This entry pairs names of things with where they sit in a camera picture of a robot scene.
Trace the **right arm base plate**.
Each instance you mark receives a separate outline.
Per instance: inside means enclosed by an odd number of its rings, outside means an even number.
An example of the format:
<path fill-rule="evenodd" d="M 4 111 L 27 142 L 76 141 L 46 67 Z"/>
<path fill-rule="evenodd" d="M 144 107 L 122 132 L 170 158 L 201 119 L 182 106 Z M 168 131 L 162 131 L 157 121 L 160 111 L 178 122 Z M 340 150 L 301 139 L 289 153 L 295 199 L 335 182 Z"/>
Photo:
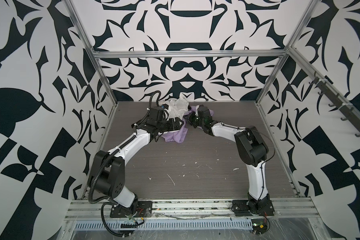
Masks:
<path fill-rule="evenodd" d="M 275 209 L 267 194 L 264 198 L 256 200 L 249 196 L 248 200 L 233 200 L 231 210 L 236 217 L 245 216 L 274 216 Z"/>

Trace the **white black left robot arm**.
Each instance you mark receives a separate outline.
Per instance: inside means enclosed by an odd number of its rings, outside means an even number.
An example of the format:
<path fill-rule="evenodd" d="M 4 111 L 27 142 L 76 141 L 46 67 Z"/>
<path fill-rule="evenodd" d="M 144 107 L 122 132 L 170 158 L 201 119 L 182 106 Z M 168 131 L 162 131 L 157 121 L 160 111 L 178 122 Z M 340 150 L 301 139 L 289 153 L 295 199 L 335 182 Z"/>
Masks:
<path fill-rule="evenodd" d="M 132 124 L 134 132 L 120 145 L 95 154 L 88 179 L 88 201 L 96 204 L 107 200 L 125 208 L 132 206 L 136 195 L 126 186 L 126 165 L 132 157 L 162 134 L 181 130 L 182 117 L 168 107 L 150 107 L 146 115 Z"/>

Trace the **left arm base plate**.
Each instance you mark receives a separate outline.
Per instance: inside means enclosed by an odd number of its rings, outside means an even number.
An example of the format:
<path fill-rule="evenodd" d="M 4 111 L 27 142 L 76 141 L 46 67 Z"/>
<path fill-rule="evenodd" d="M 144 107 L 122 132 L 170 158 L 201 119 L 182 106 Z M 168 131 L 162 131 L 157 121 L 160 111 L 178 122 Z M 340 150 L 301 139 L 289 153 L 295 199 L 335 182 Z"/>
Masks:
<path fill-rule="evenodd" d="M 133 217 L 146 217 L 152 213 L 152 209 L 152 201 L 135 200 L 129 208 L 121 205 L 112 207 L 110 217 L 124 218 L 129 215 L 132 215 Z"/>

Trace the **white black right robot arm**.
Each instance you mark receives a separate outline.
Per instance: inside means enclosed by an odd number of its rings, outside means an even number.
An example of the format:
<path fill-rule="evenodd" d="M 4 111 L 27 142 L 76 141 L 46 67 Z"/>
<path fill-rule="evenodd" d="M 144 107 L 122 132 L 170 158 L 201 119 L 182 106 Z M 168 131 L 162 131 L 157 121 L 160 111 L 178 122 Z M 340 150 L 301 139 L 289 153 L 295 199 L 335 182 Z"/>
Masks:
<path fill-rule="evenodd" d="M 185 119 L 194 128 L 201 128 L 204 133 L 236 143 L 239 157 L 246 164 L 249 177 L 250 209 L 259 210 L 270 202 L 266 187 L 265 166 L 269 148 L 263 135 L 254 126 L 236 127 L 215 121 L 210 110 L 203 105 L 188 114 Z"/>

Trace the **lilac purple cloth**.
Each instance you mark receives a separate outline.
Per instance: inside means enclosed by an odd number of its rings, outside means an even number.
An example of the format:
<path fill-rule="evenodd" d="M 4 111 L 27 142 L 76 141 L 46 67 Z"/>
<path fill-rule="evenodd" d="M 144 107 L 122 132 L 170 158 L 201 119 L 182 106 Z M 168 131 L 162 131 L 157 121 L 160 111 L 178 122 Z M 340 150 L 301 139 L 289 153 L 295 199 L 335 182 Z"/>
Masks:
<path fill-rule="evenodd" d="M 165 142 L 176 142 L 178 144 L 183 143 L 188 132 L 188 129 L 186 128 L 187 125 L 186 117 L 191 113 L 195 113 L 197 115 L 197 109 L 201 106 L 202 105 L 188 106 L 188 111 L 186 112 L 182 111 L 184 112 L 182 118 L 182 120 L 184 121 L 184 125 L 182 125 L 182 127 L 178 131 L 163 133 L 161 137 L 164 138 Z"/>

